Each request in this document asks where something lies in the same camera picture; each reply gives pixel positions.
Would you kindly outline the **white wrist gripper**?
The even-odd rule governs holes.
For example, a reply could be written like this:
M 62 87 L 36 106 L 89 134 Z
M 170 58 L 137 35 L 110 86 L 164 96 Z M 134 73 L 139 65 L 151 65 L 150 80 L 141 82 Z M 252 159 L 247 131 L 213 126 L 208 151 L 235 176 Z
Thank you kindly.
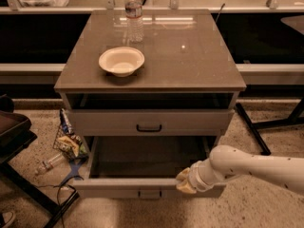
M 185 194 L 196 194 L 197 191 L 206 192 L 215 184 L 221 183 L 222 175 L 213 169 L 209 160 L 205 160 L 197 161 L 190 168 L 183 169 L 176 179 L 182 181 L 177 184 L 179 191 Z

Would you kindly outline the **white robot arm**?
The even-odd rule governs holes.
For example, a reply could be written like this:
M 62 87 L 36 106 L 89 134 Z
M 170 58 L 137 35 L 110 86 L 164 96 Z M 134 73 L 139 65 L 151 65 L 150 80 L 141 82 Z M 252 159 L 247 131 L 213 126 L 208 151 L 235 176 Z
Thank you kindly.
M 304 159 L 248 154 L 229 145 L 214 147 L 208 159 L 179 172 L 176 188 L 186 194 L 202 193 L 239 175 L 304 194 Z

